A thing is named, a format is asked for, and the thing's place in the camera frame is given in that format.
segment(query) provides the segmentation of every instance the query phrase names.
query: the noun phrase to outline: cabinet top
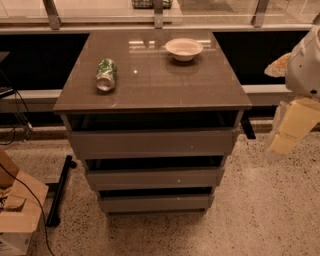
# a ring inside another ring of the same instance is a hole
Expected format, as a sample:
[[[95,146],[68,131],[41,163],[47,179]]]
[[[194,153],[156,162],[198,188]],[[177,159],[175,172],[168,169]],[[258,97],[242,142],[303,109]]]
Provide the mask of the cabinet top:
[[[165,49],[175,38],[203,45],[192,61]],[[98,64],[117,65],[116,88],[99,94]],[[117,30],[92,32],[54,107],[56,113],[170,110],[241,110],[251,103],[209,30]]]

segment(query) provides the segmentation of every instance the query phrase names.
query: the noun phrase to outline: speckled floor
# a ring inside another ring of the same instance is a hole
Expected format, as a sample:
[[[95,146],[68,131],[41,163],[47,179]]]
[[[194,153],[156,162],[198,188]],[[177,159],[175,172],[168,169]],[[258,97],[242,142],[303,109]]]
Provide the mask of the speckled floor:
[[[319,255],[320,133],[312,132],[278,162],[264,157],[267,133],[241,134],[215,201],[206,214],[105,217],[78,162],[70,170],[61,224],[49,228],[55,255]],[[73,154],[64,132],[35,132],[29,142],[4,147],[43,182],[56,182],[65,156]],[[47,199],[48,213],[52,199]],[[41,222],[28,256],[50,255]]]

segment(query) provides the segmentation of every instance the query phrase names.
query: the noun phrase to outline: bowl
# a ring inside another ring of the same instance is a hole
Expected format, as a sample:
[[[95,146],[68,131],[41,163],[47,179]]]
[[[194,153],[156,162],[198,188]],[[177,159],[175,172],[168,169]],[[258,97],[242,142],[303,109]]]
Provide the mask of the bowl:
[[[173,39],[166,43],[165,48],[178,61],[190,61],[203,50],[201,43],[189,38]]]

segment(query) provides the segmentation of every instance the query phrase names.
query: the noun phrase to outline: crushed soda can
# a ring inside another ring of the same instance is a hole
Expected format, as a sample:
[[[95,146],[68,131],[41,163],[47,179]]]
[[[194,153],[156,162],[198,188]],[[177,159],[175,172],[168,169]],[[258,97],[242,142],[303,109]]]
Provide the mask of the crushed soda can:
[[[101,92],[108,92],[116,87],[117,65],[112,59],[103,59],[96,74],[97,87]]]

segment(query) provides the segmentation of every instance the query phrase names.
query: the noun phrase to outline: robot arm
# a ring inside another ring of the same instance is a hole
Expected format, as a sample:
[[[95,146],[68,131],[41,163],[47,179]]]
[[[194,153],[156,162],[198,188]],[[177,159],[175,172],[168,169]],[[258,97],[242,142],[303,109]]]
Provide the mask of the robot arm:
[[[281,58],[269,65],[265,73],[276,77],[285,71],[286,87],[297,98],[289,104],[281,103],[276,111],[267,148],[267,156],[273,159],[291,152],[320,122],[320,26]]]

